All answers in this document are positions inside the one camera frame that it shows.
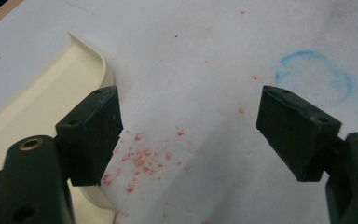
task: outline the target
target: red stain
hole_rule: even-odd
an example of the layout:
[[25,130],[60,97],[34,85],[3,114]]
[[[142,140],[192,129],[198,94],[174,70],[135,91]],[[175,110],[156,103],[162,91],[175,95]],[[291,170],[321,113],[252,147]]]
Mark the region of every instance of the red stain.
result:
[[144,166],[143,170],[144,170],[144,173],[147,173],[147,172],[149,172],[149,171],[150,171],[150,167],[148,167],[148,166]]
[[137,133],[135,136],[135,141],[140,141],[142,139],[142,134],[141,133]]
[[135,185],[133,184],[129,184],[127,187],[126,187],[126,191],[130,194],[130,193],[133,193],[133,188],[135,188]]
[[109,178],[110,174],[103,175],[103,180],[107,180]]
[[184,134],[183,130],[182,129],[178,129],[178,131],[176,132],[176,134],[178,136],[182,136]]
[[168,160],[170,160],[171,159],[171,153],[169,153],[169,152],[165,152],[165,159],[168,161]]
[[126,212],[119,212],[121,217],[128,217],[130,214],[126,213]]
[[118,168],[117,171],[116,171],[116,177],[119,177],[121,175],[121,169]]
[[110,180],[110,174],[103,175],[103,183],[106,186],[110,186],[112,184],[112,181]]
[[122,161],[127,161],[131,158],[131,153],[129,152],[127,155],[125,155],[122,159]]
[[245,114],[245,109],[242,108],[242,107],[240,107],[240,108],[238,109],[238,112],[239,112],[240,114]]

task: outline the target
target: red powder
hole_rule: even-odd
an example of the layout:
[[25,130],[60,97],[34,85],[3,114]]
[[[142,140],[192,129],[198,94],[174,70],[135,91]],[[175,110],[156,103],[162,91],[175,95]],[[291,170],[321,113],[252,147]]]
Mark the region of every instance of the red powder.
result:
[[135,136],[135,141],[139,141],[142,139],[142,134],[141,133],[137,133],[136,136]]
[[133,184],[129,184],[127,187],[126,187],[126,191],[128,193],[132,193],[133,192],[133,188],[135,188],[135,186]]
[[182,136],[184,134],[182,129],[179,129],[178,132],[176,133],[178,136]]
[[171,159],[171,153],[165,152],[165,159],[168,161]]

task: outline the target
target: red speck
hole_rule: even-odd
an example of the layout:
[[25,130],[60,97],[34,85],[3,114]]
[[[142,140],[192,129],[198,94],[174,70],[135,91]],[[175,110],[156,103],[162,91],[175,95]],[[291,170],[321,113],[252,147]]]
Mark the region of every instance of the red speck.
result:
[[147,172],[149,172],[150,171],[150,168],[148,167],[148,166],[144,166],[144,173],[147,173]]
[[240,108],[238,109],[238,112],[239,112],[240,114],[245,114],[245,109],[242,108],[242,107],[240,107]]
[[110,174],[103,175],[103,180],[107,180],[109,178]]
[[142,134],[141,133],[137,133],[136,136],[135,136],[135,141],[139,141],[142,139]]
[[121,217],[128,217],[130,214],[126,213],[126,212],[120,212],[120,216]]
[[112,184],[112,181],[109,180],[109,177],[110,177],[109,174],[103,175],[103,183],[106,186],[110,186]]
[[127,155],[125,155],[125,156],[123,157],[123,160],[122,160],[122,161],[127,161],[127,160],[130,159],[130,157],[131,157],[131,154],[130,154],[130,152],[129,152]]
[[147,148],[147,149],[144,151],[144,155],[145,155],[146,157],[150,156],[150,149],[149,149],[149,148]]
[[165,152],[165,159],[168,161],[171,159],[171,153]]
[[116,177],[119,177],[121,175],[121,169],[118,168],[117,171],[116,171]]
[[178,136],[182,136],[184,134],[182,129],[179,129],[176,133]]
[[126,191],[128,193],[132,193],[133,192],[133,188],[135,188],[135,186],[133,184],[130,184],[126,187]]

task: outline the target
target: cream plastic tray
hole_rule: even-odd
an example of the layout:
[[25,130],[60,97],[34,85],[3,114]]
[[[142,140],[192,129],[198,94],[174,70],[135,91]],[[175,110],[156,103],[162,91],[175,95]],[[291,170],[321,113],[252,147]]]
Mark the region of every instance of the cream plastic tray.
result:
[[[7,150],[22,138],[55,136],[54,125],[91,91],[112,85],[113,74],[103,56],[73,34],[71,43],[0,109],[0,170]],[[71,187],[76,223],[108,223],[113,207],[98,187]]]

